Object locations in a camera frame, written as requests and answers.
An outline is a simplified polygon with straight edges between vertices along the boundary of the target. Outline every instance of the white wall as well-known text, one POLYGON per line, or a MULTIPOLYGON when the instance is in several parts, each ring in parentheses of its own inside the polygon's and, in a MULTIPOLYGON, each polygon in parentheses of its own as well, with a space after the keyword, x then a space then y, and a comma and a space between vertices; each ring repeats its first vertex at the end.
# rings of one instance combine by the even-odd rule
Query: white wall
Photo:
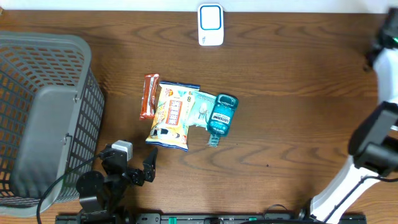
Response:
POLYGON ((201 3, 220 3, 226 12, 385 13, 398 0, 0 0, 3 9, 196 11, 201 3))

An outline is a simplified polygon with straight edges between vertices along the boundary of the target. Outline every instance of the light blue packet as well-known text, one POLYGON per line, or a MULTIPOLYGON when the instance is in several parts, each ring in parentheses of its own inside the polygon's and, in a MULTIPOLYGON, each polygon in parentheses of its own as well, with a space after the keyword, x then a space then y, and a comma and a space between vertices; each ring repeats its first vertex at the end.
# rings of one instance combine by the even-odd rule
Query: light blue packet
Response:
POLYGON ((195 104, 189 114, 187 125, 196 125, 207 129, 207 121, 213 111, 216 96, 200 91, 194 91, 195 104))

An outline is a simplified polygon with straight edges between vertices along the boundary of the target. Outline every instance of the green component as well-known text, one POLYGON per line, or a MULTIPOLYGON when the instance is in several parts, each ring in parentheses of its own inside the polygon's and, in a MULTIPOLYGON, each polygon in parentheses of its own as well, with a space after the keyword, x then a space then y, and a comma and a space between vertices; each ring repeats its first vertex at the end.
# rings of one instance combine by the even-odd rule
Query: green component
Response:
POLYGON ((175 217, 170 217, 170 218, 169 218, 169 224, 177 224, 177 218, 175 218, 175 217))

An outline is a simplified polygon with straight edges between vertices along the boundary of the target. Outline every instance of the wood grain surface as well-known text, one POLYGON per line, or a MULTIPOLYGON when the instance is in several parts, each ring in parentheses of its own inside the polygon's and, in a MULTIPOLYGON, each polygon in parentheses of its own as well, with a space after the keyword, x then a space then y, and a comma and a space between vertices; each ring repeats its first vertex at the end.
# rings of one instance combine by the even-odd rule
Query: wood grain surface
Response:
MULTIPOLYGON (((363 54, 383 18, 225 13, 219 47, 199 46, 191 12, 4 11, 0 30, 73 34, 89 43, 106 95, 98 151, 132 141, 132 166, 142 168, 152 149, 145 145, 152 121, 139 121, 144 74, 237 96, 231 132, 218 148, 206 146, 203 128, 191 127, 189 151, 160 148, 155 181, 130 188, 123 204, 135 212, 256 213, 275 203, 298 210, 340 170, 351 133, 377 103, 363 54)), ((365 213, 369 223, 396 223, 396 188, 377 184, 349 211, 365 213)), ((80 208, 77 200, 56 204, 42 219, 53 223, 80 208)))

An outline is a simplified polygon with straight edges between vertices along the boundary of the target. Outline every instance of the gray plastic basket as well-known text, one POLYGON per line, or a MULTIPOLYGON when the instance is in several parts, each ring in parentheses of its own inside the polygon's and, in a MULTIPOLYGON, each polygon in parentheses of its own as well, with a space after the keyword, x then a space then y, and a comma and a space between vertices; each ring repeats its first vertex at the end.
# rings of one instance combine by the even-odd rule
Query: gray plastic basket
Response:
MULTIPOLYGON (((0 214, 35 215, 52 182, 95 153, 104 96, 88 44, 71 35, 0 32, 0 214)), ((77 178, 42 205, 78 197, 77 178)))

